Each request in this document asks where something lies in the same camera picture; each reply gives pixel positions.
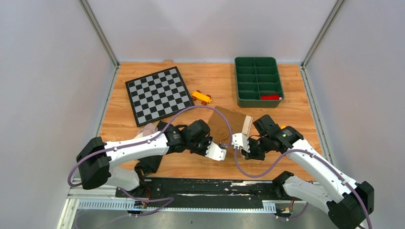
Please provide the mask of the aluminium front rail frame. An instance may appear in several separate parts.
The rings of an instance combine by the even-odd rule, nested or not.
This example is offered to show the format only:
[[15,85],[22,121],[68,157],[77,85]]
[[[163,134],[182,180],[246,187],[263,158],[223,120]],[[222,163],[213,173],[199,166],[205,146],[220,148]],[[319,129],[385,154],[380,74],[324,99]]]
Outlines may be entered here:
[[74,194],[78,199],[67,201],[68,209],[61,218],[59,226],[63,229],[73,226],[79,209],[89,210],[125,210],[129,214],[142,214],[147,211],[178,212],[240,212],[271,213],[279,219],[292,220],[295,200],[258,200],[247,196],[179,196],[166,198],[138,198],[122,191],[118,187],[101,186],[90,195],[77,187]]

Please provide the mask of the black white chessboard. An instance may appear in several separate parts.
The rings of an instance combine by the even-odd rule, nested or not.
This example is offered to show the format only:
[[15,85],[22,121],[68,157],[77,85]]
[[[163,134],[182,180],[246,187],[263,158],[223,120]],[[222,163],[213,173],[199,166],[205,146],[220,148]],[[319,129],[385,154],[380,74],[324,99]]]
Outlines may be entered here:
[[137,127],[194,106],[176,66],[129,80],[125,86]]

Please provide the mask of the pink underwear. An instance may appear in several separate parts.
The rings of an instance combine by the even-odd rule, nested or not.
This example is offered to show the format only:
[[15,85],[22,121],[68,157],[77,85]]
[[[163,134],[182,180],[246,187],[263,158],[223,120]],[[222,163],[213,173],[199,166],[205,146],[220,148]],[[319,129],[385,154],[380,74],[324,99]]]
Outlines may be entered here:
[[141,138],[147,135],[154,134],[157,132],[157,130],[158,128],[156,125],[154,125],[153,123],[148,123],[137,132],[135,138]]

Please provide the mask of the yellow toy brick car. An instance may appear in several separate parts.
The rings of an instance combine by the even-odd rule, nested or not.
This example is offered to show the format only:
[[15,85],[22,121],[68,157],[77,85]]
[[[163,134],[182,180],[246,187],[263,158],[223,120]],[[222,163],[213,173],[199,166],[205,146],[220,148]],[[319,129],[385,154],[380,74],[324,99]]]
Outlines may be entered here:
[[193,91],[191,94],[191,98],[193,101],[200,101],[202,105],[207,105],[212,102],[210,95],[203,94],[199,90]]

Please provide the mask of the red item in tray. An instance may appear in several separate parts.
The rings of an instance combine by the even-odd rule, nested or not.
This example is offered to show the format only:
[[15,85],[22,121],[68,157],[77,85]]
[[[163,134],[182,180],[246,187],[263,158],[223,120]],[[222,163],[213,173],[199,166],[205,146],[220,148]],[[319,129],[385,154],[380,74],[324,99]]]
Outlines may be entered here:
[[278,94],[270,94],[270,95],[261,95],[260,96],[261,100],[282,100],[282,97],[279,96]]

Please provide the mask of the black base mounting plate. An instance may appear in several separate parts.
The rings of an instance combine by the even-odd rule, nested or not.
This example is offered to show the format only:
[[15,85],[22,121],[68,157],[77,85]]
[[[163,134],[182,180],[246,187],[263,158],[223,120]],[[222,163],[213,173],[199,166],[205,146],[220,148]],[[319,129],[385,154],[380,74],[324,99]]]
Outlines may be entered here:
[[300,201],[288,196],[278,185],[268,180],[226,180],[149,177],[128,192],[138,198],[179,196],[247,196],[258,200]]

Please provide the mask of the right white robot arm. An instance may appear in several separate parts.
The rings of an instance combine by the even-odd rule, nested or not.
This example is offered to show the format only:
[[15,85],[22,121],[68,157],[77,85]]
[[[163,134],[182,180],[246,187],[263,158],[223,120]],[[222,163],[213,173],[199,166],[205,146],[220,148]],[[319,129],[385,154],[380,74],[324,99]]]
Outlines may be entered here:
[[299,198],[328,214],[340,229],[362,228],[365,221],[372,228],[370,214],[374,209],[374,188],[370,183],[357,182],[344,174],[318,153],[304,136],[291,126],[280,127],[269,115],[253,122],[258,135],[255,138],[233,134],[233,146],[241,151],[244,159],[264,160],[268,152],[281,155],[262,174],[268,174],[284,157],[304,168],[318,185],[284,171],[273,180],[273,194],[278,199],[287,196]]

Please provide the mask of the left aluminium corner post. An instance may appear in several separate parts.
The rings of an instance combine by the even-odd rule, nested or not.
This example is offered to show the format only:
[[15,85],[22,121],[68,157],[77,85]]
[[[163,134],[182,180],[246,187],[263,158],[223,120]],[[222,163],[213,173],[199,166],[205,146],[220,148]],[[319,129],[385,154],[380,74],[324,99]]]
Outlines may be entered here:
[[78,0],[80,3],[85,15],[87,16],[90,24],[93,27],[93,30],[95,31],[97,37],[99,38],[104,50],[106,51],[110,61],[114,65],[114,67],[117,69],[120,65],[119,60],[117,59],[116,55],[114,54],[114,51],[110,45],[110,43],[107,40],[107,37],[105,33],[103,32],[103,29],[101,28],[95,13],[92,10],[92,7],[90,6],[89,2],[87,0]]

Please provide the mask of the aluminium corner post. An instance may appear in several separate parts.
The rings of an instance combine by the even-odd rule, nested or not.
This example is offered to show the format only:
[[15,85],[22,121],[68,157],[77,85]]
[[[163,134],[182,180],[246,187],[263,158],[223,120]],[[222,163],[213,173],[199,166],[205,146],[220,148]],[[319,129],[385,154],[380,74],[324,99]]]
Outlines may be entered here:
[[346,0],[336,0],[330,13],[328,14],[325,22],[323,23],[319,33],[317,34],[314,42],[312,43],[309,51],[307,52],[304,60],[301,63],[302,68],[306,68],[310,63],[311,59],[313,58],[316,50],[318,49],[319,45],[323,41],[325,35],[327,34],[328,30],[332,26],[333,22],[335,21],[336,17],[338,16],[341,8],[346,3]]
[[90,24],[93,27],[93,30],[95,31],[97,37],[99,38],[104,50],[106,51],[110,61],[114,65],[114,67],[117,69],[120,65],[119,60],[117,59],[116,55],[114,54],[114,51],[110,45],[110,43],[107,40],[107,37],[105,33],[103,32],[103,29],[101,28],[95,13],[92,10],[92,7],[90,6],[89,2],[87,0],[78,0],[80,3],[85,15],[87,16]]

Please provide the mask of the black pinstriped underwear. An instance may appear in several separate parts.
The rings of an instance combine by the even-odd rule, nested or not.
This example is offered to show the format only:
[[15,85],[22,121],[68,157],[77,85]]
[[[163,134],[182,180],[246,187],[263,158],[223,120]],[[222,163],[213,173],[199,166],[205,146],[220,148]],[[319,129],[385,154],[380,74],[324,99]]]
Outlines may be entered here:
[[[159,121],[156,125],[158,130],[162,130],[166,126],[166,122]],[[141,171],[144,176],[151,173],[156,173],[160,167],[163,156],[148,156],[139,159],[139,162],[135,165],[134,170]]]

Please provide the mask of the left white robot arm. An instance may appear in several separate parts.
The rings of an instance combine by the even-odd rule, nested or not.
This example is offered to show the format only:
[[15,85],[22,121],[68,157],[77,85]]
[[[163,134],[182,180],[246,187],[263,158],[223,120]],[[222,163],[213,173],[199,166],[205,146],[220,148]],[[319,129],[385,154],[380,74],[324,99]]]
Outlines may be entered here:
[[80,183],[73,183],[72,175],[69,175],[68,184],[72,187],[81,186],[85,190],[110,185],[141,197],[146,192],[145,182],[140,180],[138,172],[122,169],[121,164],[186,150],[214,159],[216,146],[210,136],[209,126],[203,120],[194,121],[190,125],[173,126],[165,123],[161,130],[153,134],[121,142],[104,142],[101,137],[93,137],[76,156],[77,164],[72,169],[78,170]]

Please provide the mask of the green compartment tray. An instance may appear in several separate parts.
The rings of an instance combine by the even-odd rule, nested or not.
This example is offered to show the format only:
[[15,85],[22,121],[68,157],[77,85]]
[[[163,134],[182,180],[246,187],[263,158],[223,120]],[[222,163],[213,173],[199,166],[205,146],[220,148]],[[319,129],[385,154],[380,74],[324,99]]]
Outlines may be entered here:
[[[234,59],[237,104],[242,108],[276,108],[284,91],[274,57],[241,56]],[[261,100],[261,95],[278,94],[282,100]]]

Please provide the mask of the right aluminium corner post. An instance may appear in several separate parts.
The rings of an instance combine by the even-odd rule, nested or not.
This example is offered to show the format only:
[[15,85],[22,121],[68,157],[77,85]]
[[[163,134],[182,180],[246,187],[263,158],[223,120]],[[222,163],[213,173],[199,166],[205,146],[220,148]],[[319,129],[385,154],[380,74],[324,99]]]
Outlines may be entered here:
[[306,68],[310,63],[311,59],[313,58],[316,50],[318,49],[319,45],[323,41],[325,35],[327,34],[328,30],[332,26],[333,22],[335,21],[336,17],[338,16],[341,8],[346,3],[346,0],[336,0],[330,13],[328,14],[325,22],[323,23],[319,33],[317,34],[314,42],[312,43],[309,51],[307,52],[304,60],[301,63],[302,68]]

